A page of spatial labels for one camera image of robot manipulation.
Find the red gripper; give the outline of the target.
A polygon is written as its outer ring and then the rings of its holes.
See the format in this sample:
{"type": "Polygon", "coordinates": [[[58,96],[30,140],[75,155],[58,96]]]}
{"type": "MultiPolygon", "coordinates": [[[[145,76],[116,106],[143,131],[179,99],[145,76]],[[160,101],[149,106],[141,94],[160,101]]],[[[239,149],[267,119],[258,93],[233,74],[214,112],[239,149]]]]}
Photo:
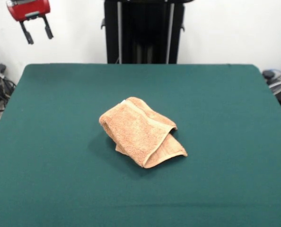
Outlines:
{"type": "Polygon", "coordinates": [[[11,16],[19,21],[22,31],[28,44],[34,44],[31,34],[27,31],[24,21],[36,17],[42,17],[45,23],[45,31],[49,39],[53,39],[53,34],[46,18],[50,13],[50,3],[48,0],[7,0],[7,8],[11,16]]]}

